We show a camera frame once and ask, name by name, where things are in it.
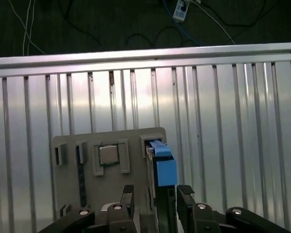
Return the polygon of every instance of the cable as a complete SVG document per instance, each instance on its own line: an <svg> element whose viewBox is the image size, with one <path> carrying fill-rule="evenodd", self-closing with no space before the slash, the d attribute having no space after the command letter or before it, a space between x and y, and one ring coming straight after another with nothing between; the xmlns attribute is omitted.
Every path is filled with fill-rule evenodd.
<svg viewBox="0 0 291 233"><path fill-rule="evenodd" d="M31 39L31 33L32 33L32 25L34 21L34 7L35 7L35 0L33 0L33 6L32 6L32 20L31 20L31 26L30 26L30 32L29 32L30 39ZM29 45L30 43L28 43L28 46L27 46L27 56L29 56Z"/></svg>
<svg viewBox="0 0 291 233"><path fill-rule="evenodd" d="M149 40L149 38L147 38L145 35L141 34L141 33L133 33L131 34L129 37L127 37L126 41L125 41L125 45L126 47L128 46L128 42L130 39L132 39L135 36L139 36L142 37L150 46L151 48L154 48L154 44Z"/></svg>
<svg viewBox="0 0 291 233"><path fill-rule="evenodd" d="M198 6L206 15L209 16L209 18L211 18L216 24L218 24L218 26L224 31L224 33L233 42L233 44L236 45L236 43L233 41L232 37L227 33L227 31L222 27L222 25L217 20L215 20L215 18L213 18L207 11L205 11L197 2L195 2L195 1L189 1L189 2Z"/></svg>
<svg viewBox="0 0 291 233"><path fill-rule="evenodd" d="M27 9L26 29L25 29L25 33L24 33L24 39L23 39L23 56L25 56L25 42L26 42L26 33L27 33L27 26L28 26L28 17L29 17L30 6L31 6L31 0L29 0L29 5L28 5L28 9Z"/></svg>
<svg viewBox="0 0 291 233"><path fill-rule="evenodd" d="M13 6L13 4L11 3L11 0L8 0L9 1L9 3L10 3L10 5L11 5L11 7L12 7L12 10L13 10L13 12L14 12L14 14L16 15L16 17L20 20L20 22L21 22L21 24L23 25L23 28L25 29L25 33L26 33L26 35L27 35L27 37L28 37L28 40L29 40L29 42L37 49L37 50L39 50L41 53L43 53L44 55L45 55L45 53L42 51L42 50L40 50L39 49L39 47L37 47L37 45L35 45L32 41L31 41L31 39L30 39L30 37L29 37L29 35L28 35L28 33L27 33L27 30L26 30L26 27L25 27L25 24L24 24L24 22L21 20L21 18L19 17L19 15L16 13L16 11L15 11L15 9L14 9L14 6Z"/></svg>
<svg viewBox="0 0 291 233"><path fill-rule="evenodd" d="M257 22L259 22L261 19L263 19L267 14L269 14L275 7L277 7L278 6L278 4L279 4L279 2L280 2L280 0L278 0L278 2L277 3L275 3L272 7L270 7L264 14L262 14L258 19L257 19L257 21L256 21L256 23ZM248 30L249 28L251 28L251 27L247 27L247 28L244 28L243 30L241 30L239 33L237 33L235 36L233 36L232 38L233 39L235 39L236 37L238 37L240 34L242 34L243 32L245 32L246 30Z"/></svg>
<svg viewBox="0 0 291 233"><path fill-rule="evenodd" d="M87 31L84 31L83 29L78 28L76 25L74 25L72 22L70 22L70 21L65 17L65 15L64 15L64 13L63 13L63 10L62 10L62 8L61 8L60 0L57 0L57 3L58 3L58 8L59 8L59 10L60 10L60 13L61 13L63 19L64 19L64 20L65 20L65 21L66 21L66 22L67 22L71 27L73 27L75 30L77 30L77 31L80 32L80 33L83 33L83 34L88 35L90 38L92 38L93 40L95 40L96 43L99 44L100 47L102 47L101 42L100 42L96 37L94 37L92 34L88 33Z"/></svg>
<svg viewBox="0 0 291 233"><path fill-rule="evenodd" d="M252 23L249 24L234 24L234 23L227 23L225 22L225 20L208 4L204 3L204 1L202 1L201 3L202 6L207 7L208 9L210 9L219 19L220 21L226 25L226 26L231 26L231 27L242 27L242 28L246 28L246 27L252 27L256 24L258 18L262 15L265 5L266 5L266 0L263 0L263 5L261 7L261 9L259 10L258 16L256 17L256 20L254 20Z"/></svg>
<svg viewBox="0 0 291 233"><path fill-rule="evenodd" d="M171 19L173 20L173 22L176 24L176 26L179 28L179 30L185 34L190 40L192 40L194 43L196 43L198 46L201 46L200 43L198 43L196 40L194 40L180 25L177 21L175 21L175 19L173 18L173 15L171 14L167 4L166 4L166 0L162 0L164 5L165 5L165 8L169 14L169 16L171 17Z"/></svg>
<svg viewBox="0 0 291 233"><path fill-rule="evenodd" d="M159 31L159 33L157 33L157 35L156 35L156 37L155 37L155 39L154 39L154 43L153 43L153 46L154 46L154 47L155 47L156 42L157 42L157 40L159 39L160 35L162 34L162 32L164 32L164 31L167 30L167 29L174 29L174 30L178 33L178 35L179 35L179 37L180 37L180 41L181 41L181 43L182 43L182 34L181 34L181 32L179 32L179 30L178 30L177 28L173 27L173 26L166 26L166 27L162 28L162 29Z"/></svg>

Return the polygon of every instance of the black cable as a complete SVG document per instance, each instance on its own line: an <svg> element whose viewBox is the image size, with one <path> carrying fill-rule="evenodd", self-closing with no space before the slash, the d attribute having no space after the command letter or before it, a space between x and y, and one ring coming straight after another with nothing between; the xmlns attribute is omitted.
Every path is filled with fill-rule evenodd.
<svg viewBox="0 0 291 233"><path fill-rule="evenodd" d="M164 32L164 31L167 30L167 29L173 29L173 30L175 30L175 31L178 33L179 37L180 37L180 42L182 43L183 38L182 38L182 34L181 34L181 32L179 32L179 30L178 30L177 28L173 27L173 26L166 26L166 27L162 28L162 29L159 31L159 33L157 33L157 35L156 35L156 37L155 37L155 39L154 39L154 43L153 43L154 47L156 46L156 42L157 42L157 40L159 39L159 37L160 37L160 35L162 34L162 32Z"/></svg>
<svg viewBox="0 0 291 233"><path fill-rule="evenodd" d="M279 2L280 2L280 0L278 0L278 2L277 3L275 3L272 7L270 7L264 14L262 14L261 16L260 16L260 18L258 18L257 19L257 21L256 21L256 23L258 22L258 21L260 21L261 19L263 19L268 13L270 13L275 7L277 7L278 6L278 4L279 4ZM237 33L235 36L233 36L232 37L232 39L235 39L236 37L238 37L240 34L242 34L244 31L246 31L246 30L248 30L249 28L251 28L251 27L247 27L247 28L244 28L244 29L242 29L239 33Z"/></svg>
<svg viewBox="0 0 291 233"><path fill-rule="evenodd" d="M208 4L204 3L203 1L201 2L202 6L207 7L208 9L210 9L219 19L220 21L226 25L226 26L230 26L230 27L242 27L242 28L246 28L246 27L252 27L257 23L257 20L259 19L259 17L262 15L265 5L266 5L266 0L263 0L263 5L261 7L261 9L259 10L258 16L256 17L256 20L254 20L252 23L249 24L235 24L235 23L227 23L225 22L225 20Z"/></svg>
<svg viewBox="0 0 291 233"><path fill-rule="evenodd" d="M142 37L150 46L151 48L154 48L154 44L149 40L149 38L147 38L145 35L141 34L141 33L133 33L131 34L129 37L127 37L126 41L125 41L125 45L126 47L128 46L128 42L130 39L132 39L135 36L139 36Z"/></svg>
<svg viewBox="0 0 291 233"><path fill-rule="evenodd" d="M86 31L84 31L83 29L77 27L77 26L74 25L72 22L70 22L70 21L65 17L65 15L64 15L64 12L63 12L63 10L62 10L62 8L61 8L60 0L58 0L57 3L58 3L58 8L59 8L59 10L60 10L60 13L61 13L63 19L64 19L64 20L65 20L65 21L66 21L66 22L67 22L71 27L73 27L75 30L77 30L77 31L80 32L80 33L83 33L83 34L88 35L90 38L92 38L94 41L96 41L97 44L99 44L100 47L102 47L101 42L100 42L96 37L94 37L92 34L90 34L90 33L86 32Z"/></svg>

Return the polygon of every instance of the blue cable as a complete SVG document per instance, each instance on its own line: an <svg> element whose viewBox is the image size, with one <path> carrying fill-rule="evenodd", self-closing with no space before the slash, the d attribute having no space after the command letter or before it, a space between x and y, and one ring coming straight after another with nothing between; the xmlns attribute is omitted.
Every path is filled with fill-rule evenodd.
<svg viewBox="0 0 291 233"><path fill-rule="evenodd" d="M173 22L177 25L177 27L180 29L180 31L181 31L183 34L185 34L185 35L186 35L190 40L192 40L194 43L196 43L198 46L201 46L200 43L198 43L196 40L194 40L194 39L190 36L190 34L189 34L188 32L186 32L186 31L185 31L185 30L184 30L184 29L179 25L179 23L178 23L177 21L175 21L175 19L173 18L173 15L171 14L171 12L170 12L170 10L169 10L169 8L168 8L168 6L167 6L165 0L163 0L163 3L164 3L164 5L165 5L165 8L166 8L166 10L167 10L169 16L171 17L171 19L173 20Z"/></svg>

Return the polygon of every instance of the metal square component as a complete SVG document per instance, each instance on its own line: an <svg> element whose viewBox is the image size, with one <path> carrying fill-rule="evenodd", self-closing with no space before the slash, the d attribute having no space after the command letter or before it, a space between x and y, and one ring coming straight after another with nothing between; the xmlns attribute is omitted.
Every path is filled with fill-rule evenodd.
<svg viewBox="0 0 291 233"><path fill-rule="evenodd" d="M109 145L99 148L100 164L114 164L119 162L116 145Z"/></svg>

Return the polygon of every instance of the slot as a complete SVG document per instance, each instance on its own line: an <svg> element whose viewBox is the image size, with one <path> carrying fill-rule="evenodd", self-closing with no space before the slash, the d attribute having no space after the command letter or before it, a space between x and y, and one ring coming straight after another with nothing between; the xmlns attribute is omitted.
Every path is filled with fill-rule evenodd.
<svg viewBox="0 0 291 233"><path fill-rule="evenodd" d="M59 150L58 150L58 147L55 147L55 160L56 160L56 165L59 165Z"/></svg>

